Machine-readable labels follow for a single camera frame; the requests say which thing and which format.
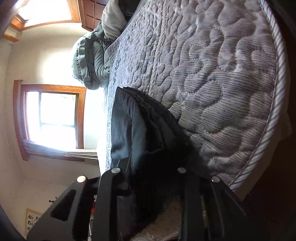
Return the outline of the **framed wall picture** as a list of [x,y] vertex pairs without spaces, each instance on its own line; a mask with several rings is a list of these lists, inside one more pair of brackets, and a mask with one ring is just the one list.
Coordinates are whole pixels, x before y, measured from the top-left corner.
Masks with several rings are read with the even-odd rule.
[[42,212],[27,208],[25,213],[25,235],[29,233],[32,227],[43,215]]

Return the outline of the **black pants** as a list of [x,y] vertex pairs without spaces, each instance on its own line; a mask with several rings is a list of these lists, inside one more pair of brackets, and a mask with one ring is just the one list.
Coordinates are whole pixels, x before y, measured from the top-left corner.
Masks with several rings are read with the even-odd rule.
[[111,166],[130,163],[132,192],[117,200],[120,240],[130,240],[177,195],[178,168],[187,168],[194,150],[174,116],[147,94],[117,88],[111,117]]

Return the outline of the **white fleece blanket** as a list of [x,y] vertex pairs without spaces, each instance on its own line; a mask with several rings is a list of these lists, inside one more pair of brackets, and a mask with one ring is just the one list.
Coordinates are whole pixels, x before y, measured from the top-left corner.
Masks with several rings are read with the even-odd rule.
[[121,35],[126,24],[127,21],[119,7],[119,0],[108,1],[103,10],[101,19],[101,25],[107,39],[117,39]]

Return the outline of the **wooden headboard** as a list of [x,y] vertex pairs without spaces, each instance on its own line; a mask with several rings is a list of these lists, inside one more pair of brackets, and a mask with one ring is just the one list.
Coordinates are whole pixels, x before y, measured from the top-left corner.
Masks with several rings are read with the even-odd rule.
[[78,0],[82,28],[93,31],[100,23],[109,0]]

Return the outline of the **grey pillow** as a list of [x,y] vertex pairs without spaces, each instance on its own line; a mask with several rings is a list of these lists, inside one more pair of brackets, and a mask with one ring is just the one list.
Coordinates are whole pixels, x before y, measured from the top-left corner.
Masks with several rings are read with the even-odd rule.
[[72,47],[72,76],[87,89],[105,88],[109,83],[110,63],[107,49],[113,43],[102,24],[79,38]]

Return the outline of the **wooden window frame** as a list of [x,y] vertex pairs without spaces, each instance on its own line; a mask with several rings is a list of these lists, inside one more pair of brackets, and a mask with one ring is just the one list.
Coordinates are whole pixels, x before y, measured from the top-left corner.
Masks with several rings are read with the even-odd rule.
[[13,117],[21,157],[84,162],[97,151],[84,147],[86,88],[80,86],[13,85]]

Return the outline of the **grey quilted floral bedspread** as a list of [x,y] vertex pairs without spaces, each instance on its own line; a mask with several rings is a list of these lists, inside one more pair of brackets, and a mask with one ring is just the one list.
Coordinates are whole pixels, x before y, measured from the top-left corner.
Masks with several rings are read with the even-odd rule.
[[202,164],[245,196],[285,99],[285,52],[268,2],[142,1],[108,54],[108,107],[119,86],[155,98]]

